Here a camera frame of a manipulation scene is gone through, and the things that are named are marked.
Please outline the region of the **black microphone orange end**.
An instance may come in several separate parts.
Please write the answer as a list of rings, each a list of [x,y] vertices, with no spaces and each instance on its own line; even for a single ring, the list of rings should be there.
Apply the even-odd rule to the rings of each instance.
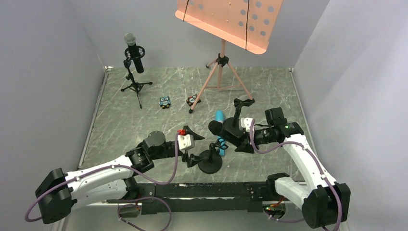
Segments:
[[[223,123],[216,120],[212,120],[209,122],[208,129],[213,135],[223,138],[234,136],[234,134],[230,130],[228,130]]]

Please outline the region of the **black round base clip stand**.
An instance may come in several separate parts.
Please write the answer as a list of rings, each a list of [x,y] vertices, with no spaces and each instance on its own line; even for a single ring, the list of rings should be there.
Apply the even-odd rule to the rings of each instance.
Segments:
[[[198,168],[205,174],[217,173],[222,167],[222,157],[219,154],[220,150],[226,150],[228,146],[226,144],[210,143],[209,149],[200,153],[199,157],[202,161],[198,163]]]

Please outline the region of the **black microphone silver mesh head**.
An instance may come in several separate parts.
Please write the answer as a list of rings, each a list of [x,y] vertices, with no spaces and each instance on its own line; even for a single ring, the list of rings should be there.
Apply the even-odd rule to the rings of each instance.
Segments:
[[[139,47],[136,45],[136,38],[132,33],[126,33],[124,36],[125,43],[128,46],[130,57],[135,64],[135,68],[139,74],[144,72],[144,67],[141,62]]]

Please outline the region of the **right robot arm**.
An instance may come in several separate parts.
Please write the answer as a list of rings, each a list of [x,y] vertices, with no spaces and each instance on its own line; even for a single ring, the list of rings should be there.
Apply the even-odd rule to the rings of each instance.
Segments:
[[[208,128],[214,135],[224,138],[236,147],[236,151],[267,154],[274,151],[260,150],[263,144],[276,143],[296,164],[306,186],[295,182],[286,173],[272,174],[266,180],[266,188],[272,194],[283,196],[301,209],[303,220],[313,229],[333,225],[339,231],[347,220],[351,191],[346,183],[338,181],[326,170],[310,148],[304,131],[296,122],[289,123],[283,110],[271,108],[265,111],[266,127],[255,129],[253,118],[232,117],[224,122],[212,121]]]

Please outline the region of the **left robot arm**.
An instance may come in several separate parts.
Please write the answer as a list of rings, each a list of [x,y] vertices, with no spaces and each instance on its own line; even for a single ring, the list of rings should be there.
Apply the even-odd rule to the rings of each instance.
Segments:
[[[147,138],[124,155],[98,166],[77,171],[63,172],[61,168],[48,173],[35,191],[36,201],[44,224],[57,222],[76,208],[103,200],[127,200],[138,193],[135,176],[161,185],[145,175],[154,167],[154,160],[173,158],[177,170],[178,157],[192,167],[203,158],[188,154],[195,141],[204,137],[188,126],[178,130],[173,141],[167,141],[161,131],[151,132]]]

